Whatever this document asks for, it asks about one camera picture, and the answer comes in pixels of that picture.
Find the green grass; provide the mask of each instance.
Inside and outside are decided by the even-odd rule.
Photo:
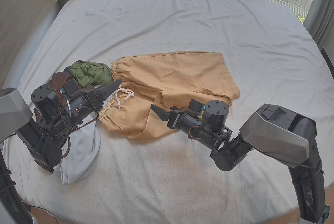
[[[296,15],[297,17],[298,17],[298,19],[303,23],[304,22],[304,20],[305,20],[305,17],[303,17],[303,16],[300,16],[300,15]]]

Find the bed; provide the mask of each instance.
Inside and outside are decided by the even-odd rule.
[[[69,0],[30,60],[19,91],[32,91],[76,60],[185,50],[222,52],[240,89],[226,125],[236,136],[263,103],[313,118],[325,187],[334,182],[334,80],[292,11],[266,0]],[[127,139],[97,123],[88,178],[62,185],[22,141],[3,155],[20,197],[70,223],[262,223],[298,207],[285,165],[251,151],[220,171],[209,150],[175,132]]]

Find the wooden floor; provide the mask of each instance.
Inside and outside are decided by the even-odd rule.
[[[332,211],[329,212],[329,217],[327,221],[325,222],[325,224],[334,224],[334,186],[329,187],[326,191],[326,205],[329,205],[332,208]],[[56,221],[54,220],[54,218],[43,210],[31,208],[31,213],[38,220],[39,224],[53,224],[53,223],[56,224]],[[299,210],[297,209],[285,216],[276,218],[265,224],[288,224],[290,222],[297,223],[298,215],[299,215]],[[71,224],[68,222],[61,221],[61,220],[58,220],[58,223],[59,224]]]

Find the white cable label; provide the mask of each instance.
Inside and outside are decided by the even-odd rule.
[[[174,124],[172,125],[172,127],[175,127],[175,125],[176,125],[176,122],[178,121],[178,119],[179,119],[179,117],[180,117],[180,113],[177,115],[177,117],[176,117],[176,119],[175,119],[175,121],[174,121]]]

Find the tan shorts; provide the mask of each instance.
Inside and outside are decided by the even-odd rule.
[[[232,105],[240,96],[221,53],[184,51],[126,56],[111,63],[114,80],[122,78],[121,109],[113,97],[99,113],[99,120],[112,133],[128,138],[159,138],[174,132],[150,109],[186,109],[191,99],[206,103],[220,100]]]

